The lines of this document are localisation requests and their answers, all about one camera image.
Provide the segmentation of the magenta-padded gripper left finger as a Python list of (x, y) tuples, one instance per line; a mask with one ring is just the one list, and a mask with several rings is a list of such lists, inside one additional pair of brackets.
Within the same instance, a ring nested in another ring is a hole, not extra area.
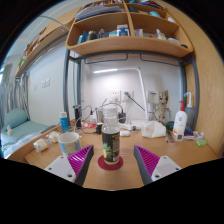
[(59, 156), (45, 168), (45, 171), (82, 186), (93, 155), (94, 148), (89, 145), (68, 157)]

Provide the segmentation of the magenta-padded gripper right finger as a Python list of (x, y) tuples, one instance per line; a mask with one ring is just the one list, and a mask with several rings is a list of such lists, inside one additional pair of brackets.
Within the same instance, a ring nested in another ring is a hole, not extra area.
[(168, 156), (159, 157), (138, 145), (134, 146), (134, 156), (144, 185), (181, 170)]

